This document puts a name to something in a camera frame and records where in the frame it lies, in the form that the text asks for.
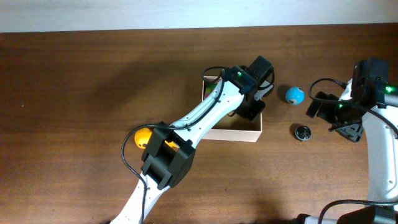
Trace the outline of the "blue white ball toy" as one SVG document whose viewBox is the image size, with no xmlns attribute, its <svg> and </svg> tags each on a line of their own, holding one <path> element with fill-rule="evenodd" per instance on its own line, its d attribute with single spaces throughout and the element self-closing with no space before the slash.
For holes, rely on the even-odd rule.
<svg viewBox="0 0 398 224">
<path fill-rule="evenodd" d="M 291 105 L 299 105 L 305 99 L 305 92 L 299 87 L 289 88 L 285 94 L 285 100 Z"/>
</svg>

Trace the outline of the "pastel rubik's cube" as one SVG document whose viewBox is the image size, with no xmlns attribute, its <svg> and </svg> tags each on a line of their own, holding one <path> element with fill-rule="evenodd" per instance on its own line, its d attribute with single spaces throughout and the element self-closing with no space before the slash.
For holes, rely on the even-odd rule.
<svg viewBox="0 0 398 224">
<path fill-rule="evenodd" d="M 217 87 L 217 84 L 204 83 L 203 99 L 206 99 L 216 87 Z"/>
</svg>

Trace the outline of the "yellow rubber animal toy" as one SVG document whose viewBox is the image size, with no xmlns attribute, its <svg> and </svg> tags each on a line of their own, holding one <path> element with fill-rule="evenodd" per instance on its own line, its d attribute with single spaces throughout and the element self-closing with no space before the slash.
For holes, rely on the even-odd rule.
<svg viewBox="0 0 398 224">
<path fill-rule="evenodd" d="M 134 134 L 134 141 L 136 143 L 136 146 L 141 149 L 145 149 L 151 136 L 152 136 L 152 131 L 149 128 L 142 128 L 138 130 Z M 168 145 L 173 149 L 179 148 L 179 146 L 173 141 L 165 140 L 164 142 L 166 143 L 166 145 Z"/>
</svg>

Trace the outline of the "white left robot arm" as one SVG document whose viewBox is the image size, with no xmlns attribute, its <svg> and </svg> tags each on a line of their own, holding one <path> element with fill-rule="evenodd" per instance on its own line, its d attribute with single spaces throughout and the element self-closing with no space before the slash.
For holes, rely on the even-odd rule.
<svg viewBox="0 0 398 224">
<path fill-rule="evenodd" d="M 160 196 L 174 188 L 192 167 L 196 147 L 203 136 L 229 113 L 252 121 L 265 108 L 263 91 L 272 87 L 274 67 L 263 56 L 250 66 L 221 67 L 217 86 L 197 107 L 168 125 L 143 124 L 127 137 L 148 128 L 152 131 L 144 147 L 141 171 L 128 169 L 139 179 L 129 200 L 112 223 L 143 223 Z"/>
</svg>

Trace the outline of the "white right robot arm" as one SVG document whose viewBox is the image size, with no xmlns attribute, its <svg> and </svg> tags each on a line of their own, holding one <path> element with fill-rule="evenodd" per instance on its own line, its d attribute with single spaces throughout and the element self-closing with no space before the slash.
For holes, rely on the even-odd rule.
<svg viewBox="0 0 398 224">
<path fill-rule="evenodd" d="M 336 200 L 319 216 L 300 214 L 294 223 L 390 223 L 397 224 L 397 86 L 388 81 L 389 63 L 370 58 L 354 66 L 353 77 L 344 83 L 341 96 L 322 91 L 312 99 L 307 116 L 331 124 L 345 139 L 368 146 L 368 197 Z"/>
</svg>

